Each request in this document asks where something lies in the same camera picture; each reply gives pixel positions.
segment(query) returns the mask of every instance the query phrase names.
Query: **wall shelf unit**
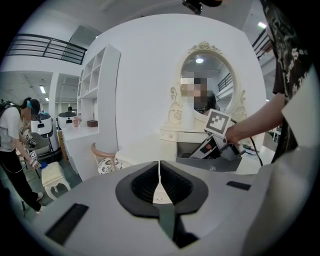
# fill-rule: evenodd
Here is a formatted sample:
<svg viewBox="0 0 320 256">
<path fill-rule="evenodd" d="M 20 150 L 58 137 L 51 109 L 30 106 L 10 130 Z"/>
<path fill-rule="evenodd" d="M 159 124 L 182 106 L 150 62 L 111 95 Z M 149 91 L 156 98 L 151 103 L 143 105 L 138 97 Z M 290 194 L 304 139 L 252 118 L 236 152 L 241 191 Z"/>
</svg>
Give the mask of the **wall shelf unit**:
<svg viewBox="0 0 320 256">
<path fill-rule="evenodd" d="M 79 81 L 77 116 L 79 127 L 62 129 L 66 144 L 81 179 L 98 176 L 97 163 L 90 146 L 104 152 L 118 149 L 116 133 L 116 86 L 121 52 L 108 44 L 82 66 Z M 87 121 L 98 121 L 98 127 L 88 127 Z"/>
</svg>

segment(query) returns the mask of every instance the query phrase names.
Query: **white stool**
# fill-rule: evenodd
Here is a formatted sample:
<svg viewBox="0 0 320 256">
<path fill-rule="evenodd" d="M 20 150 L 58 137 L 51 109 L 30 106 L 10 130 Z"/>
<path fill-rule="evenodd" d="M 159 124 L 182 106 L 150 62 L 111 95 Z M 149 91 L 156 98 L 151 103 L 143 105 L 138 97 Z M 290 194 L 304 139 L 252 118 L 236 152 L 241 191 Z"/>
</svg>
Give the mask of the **white stool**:
<svg viewBox="0 0 320 256">
<path fill-rule="evenodd" d="M 42 185 L 48 196 L 53 200 L 56 200 L 57 198 L 52 194 L 51 188 L 54 187 L 55 192 L 58 192 L 57 185 L 59 183 L 64 184 L 69 191 L 71 190 L 58 162 L 49 163 L 48 166 L 42 170 L 41 174 Z"/>
</svg>

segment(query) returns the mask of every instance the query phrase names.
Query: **hand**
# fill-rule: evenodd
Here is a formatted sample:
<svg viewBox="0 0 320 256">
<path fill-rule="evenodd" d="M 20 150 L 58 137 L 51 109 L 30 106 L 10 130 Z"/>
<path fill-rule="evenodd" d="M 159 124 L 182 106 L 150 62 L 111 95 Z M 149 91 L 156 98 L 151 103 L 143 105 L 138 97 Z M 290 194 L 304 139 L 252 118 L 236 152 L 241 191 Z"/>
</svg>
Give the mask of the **hand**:
<svg viewBox="0 0 320 256">
<path fill-rule="evenodd" d="M 225 138 L 228 143 L 238 144 L 239 139 L 237 138 L 237 133 L 235 131 L 235 126 L 231 126 L 226 130 Z"/>
<path fill-rule="evenodd" d="M 38 170 L 41 168 L 41 163 L 39 163 L 36 159 L 31 159 L 29 161 L 29 165 L 31 165 L 34 169 Z"/>
</svg>

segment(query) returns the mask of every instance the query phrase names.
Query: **ceiling light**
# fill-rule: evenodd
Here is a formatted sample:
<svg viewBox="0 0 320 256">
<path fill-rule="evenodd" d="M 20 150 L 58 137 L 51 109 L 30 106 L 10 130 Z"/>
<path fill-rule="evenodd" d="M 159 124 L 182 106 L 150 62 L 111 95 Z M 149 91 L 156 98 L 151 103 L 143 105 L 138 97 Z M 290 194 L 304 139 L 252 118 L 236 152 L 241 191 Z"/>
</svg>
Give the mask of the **ceiling light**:
<svg viewBox="0 0 320 256">
<path fill-rule="evenodd" d="M 42 92 L 43 94 L 45 94 L 45 93 L 46 93 L 46 91 L 45 91 L 44 86 L 43 86 L 43 85 L 39 85 L 39 87 L 40 87 L 41 92 Z"/>
<path fill-rule="evenodd" d="M 265 29 L 265 28 L 267 27 L 267 25 L 264 24 L 264 23 L 262 23 L 262 22 L 259 22 L 259 23 L 258 23 L 258 26 L 261 27 L 261 28 L 263 28 L 263 29 Z"/>
</svg>

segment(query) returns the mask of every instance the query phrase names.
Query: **black metal railing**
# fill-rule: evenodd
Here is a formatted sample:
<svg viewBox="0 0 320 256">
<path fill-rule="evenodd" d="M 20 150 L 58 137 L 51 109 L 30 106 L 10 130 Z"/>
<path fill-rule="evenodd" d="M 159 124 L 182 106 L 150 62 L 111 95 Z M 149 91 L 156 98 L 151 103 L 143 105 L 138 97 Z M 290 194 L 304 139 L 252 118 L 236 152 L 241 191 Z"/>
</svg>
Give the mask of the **black metal railing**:
<svg viewBox="0 0 320 256">
<path fill-rule="evenodd" d="M 63 40 L 21 33 L 13 38 L 5 56 L 39 56 L 81 65 L 86 51 L 86 48 Z"/>
<path fill-rule="evenodd" d="M 222 79 L 222 81 L 220 83 L 218 83 L 218 88 L 219 88 L 219 92 L 226 88 L 228 85 L 230 85 L 232 83 L 232 76 L 231 74 L 227 74 L 224 79 Z"/>
<path fill-rule="evenodd" d="M 258 60 L 267 52 L 272 49 L 272 45 L 267 34 L 267 30 L 264 29 L 257 39 L 254 41 L 252 45 L 255 55 L 257 56 Z"/>
</svg>

